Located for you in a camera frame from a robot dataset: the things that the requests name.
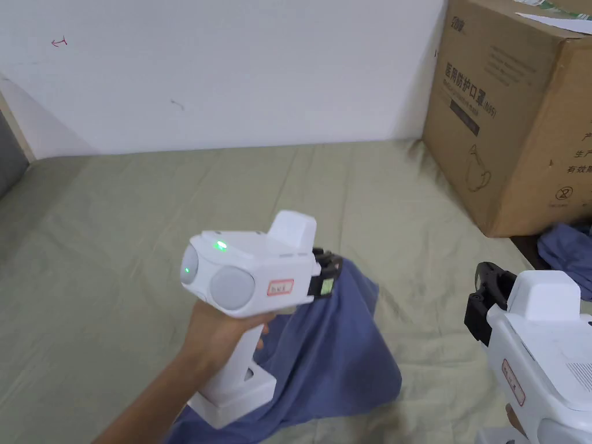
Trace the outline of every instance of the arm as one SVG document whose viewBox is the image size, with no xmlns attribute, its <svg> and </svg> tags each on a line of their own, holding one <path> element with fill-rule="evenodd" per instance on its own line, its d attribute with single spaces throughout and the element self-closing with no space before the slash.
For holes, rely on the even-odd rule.
<svg viewBox="0 0 592 444">
<path fill-rule="evenodd" d="M 273 317 L 235 319 L 198 301 L 179 354 L 94 444 L 161 442 L 189 398 L 230 359 L 243 333 Z"/>
</svg>

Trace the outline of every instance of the white paper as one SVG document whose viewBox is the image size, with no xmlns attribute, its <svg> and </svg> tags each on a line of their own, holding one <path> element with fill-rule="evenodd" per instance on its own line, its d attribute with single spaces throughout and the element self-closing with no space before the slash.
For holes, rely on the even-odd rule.
<svg viewBox="0 0 592 444">
<path fill-rule="evenodd" d="M 543 17 L 541 15 L 522 14 L 521 12 L 517 12 L 516 14 L 556 28 L 573 31 L 575 33 L 592 34 L 592 21 L 590 20 L 579 20 L 577 18 L 551 18 Z"/>
</svg>

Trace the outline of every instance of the cardboard box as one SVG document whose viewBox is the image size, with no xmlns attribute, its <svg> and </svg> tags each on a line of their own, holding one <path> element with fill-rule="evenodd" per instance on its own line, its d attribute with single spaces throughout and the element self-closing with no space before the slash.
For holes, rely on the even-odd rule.
<svg viewBox="0 0 592 444">
<path fill-rule="evenodd" d="M 592 14 L 586 0 L 554 3 Z M 491 237 L 592 215 L 592 36 L 517 12 L 557 17 L 513 0 L 450 1 L 424 129 Z"/>
</svg>

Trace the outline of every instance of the blue cloth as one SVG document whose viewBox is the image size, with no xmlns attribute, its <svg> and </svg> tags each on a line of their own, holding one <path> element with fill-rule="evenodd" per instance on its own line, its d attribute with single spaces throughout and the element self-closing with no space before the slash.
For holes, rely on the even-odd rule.
<svg viewBox="0 0 592 444">
<path fill-rule="evenodd" d="M 167 442 L 256 443 L 282 427 L 395 400 L 401 373 L 374 323 L 377 299 L 378 286 L 344 260 L 331 298 L 270 323 L 254 360 L 278 380 L 273 400 L 221 430 L 185 407 Z"/>
<path fill-rule="evenodd" d="M 566 272 L 578 283 L 581 298 L 592 301 L 592 236 L 590 227 L 585 232 L 559 224 L 539 238 L 539 256 L 551 268 Z"/>
</svg>

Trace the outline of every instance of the hand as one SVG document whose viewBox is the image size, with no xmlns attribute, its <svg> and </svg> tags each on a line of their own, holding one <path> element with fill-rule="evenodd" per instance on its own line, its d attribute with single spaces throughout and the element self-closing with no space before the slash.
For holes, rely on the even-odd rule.
<svg viewBox="0 0 592 444">
<path fill-rule="evenodd" d="M 512 409 L 510 404 L 506 404 L 506 415 L 508 416 L 508 421 L 510 421 L 512 427 L 514 427 L 521 434 L 526 436 L 526 433 L 524 433 L 524 429 L 522 428 L 522 424 L 520 424 L 520 421 L 518 421 L 518 417 L 516 416 L 516 413 L 514 413 L 514 410 Z"/>
<path fill-rule="evenodd" d="M 228 362 L 244 332 L 263 324 L 263 334 L 267 334 L 267 322 L 274 317 L 275 313 L 265 313 L 243 319 L 232 318 L 198 300 L 178 359 L 195 371 L 197 380 L 207 382 Z M 261 339 L 257 348 L 263 348 Z"/>
</svg>

